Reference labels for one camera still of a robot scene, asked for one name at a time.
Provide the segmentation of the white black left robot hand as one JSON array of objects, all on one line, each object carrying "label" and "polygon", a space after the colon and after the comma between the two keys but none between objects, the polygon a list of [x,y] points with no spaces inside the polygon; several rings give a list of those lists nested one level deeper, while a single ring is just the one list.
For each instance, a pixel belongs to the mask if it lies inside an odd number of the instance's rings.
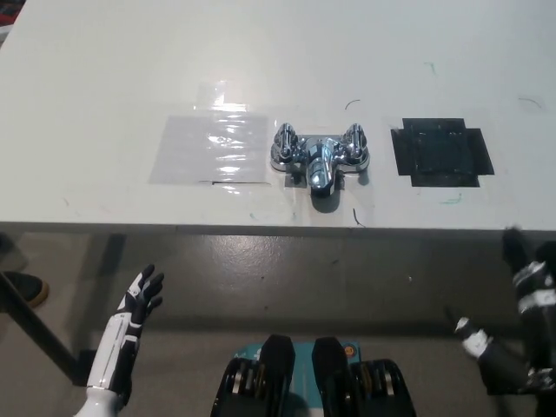
[{"label": "white black left robot hand", "polygon": [[90,369],[88,387],[122,395],[128,390],[142,331],[152,311],[162,303],[164,274],[149,264],[129,285],[110,316]]}]

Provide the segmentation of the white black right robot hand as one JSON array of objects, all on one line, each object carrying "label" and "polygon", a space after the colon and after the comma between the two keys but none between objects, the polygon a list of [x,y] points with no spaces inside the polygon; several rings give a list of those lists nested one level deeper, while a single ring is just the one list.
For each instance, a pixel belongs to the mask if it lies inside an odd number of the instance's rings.
[{"label": "white black right robot hand", "polygon": [[503,258],[510,268],[523,326],[526,357],[497,342],[469,318],[446,310],[454,334],[476,360],[492,394],[543,394],[555,390],[555,274],[540,260],[519,228],[502,235]]}]

